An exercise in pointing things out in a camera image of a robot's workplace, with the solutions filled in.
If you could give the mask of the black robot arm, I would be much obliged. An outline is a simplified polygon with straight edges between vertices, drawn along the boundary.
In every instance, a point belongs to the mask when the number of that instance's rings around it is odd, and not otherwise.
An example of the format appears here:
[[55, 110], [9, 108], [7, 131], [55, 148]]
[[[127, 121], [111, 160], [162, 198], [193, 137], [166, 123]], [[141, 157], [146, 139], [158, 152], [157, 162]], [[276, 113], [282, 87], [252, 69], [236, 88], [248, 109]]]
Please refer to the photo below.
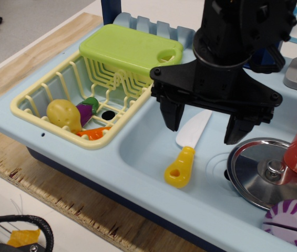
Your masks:
[[297, 24], [296, 1], [205, 1], [193, 38], [191, 62], [153, 68], [152, 96], [165, 125], [179, 129], [185, 105], [230, 116], [224, 142], [241, 141], [254, 126], [271, 122], [282, 96], [250, 77], [279, 72], [285, 59], [278, 44]]

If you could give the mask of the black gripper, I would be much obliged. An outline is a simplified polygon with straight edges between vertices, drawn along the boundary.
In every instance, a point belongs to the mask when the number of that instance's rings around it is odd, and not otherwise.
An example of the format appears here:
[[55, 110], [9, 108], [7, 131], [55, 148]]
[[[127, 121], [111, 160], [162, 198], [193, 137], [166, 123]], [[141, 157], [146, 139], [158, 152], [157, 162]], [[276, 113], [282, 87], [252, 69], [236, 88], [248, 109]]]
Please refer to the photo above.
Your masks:
[[198, 60], [151, 69], [152, 96], [160, 103], [165, 125], [178, 131], [185, 105], [229, 114], [224, 143], [233, 145], [251, 132], [255, 123], [268, 123], [282, 96], [253, 79], [242, 67], [223, 68]]

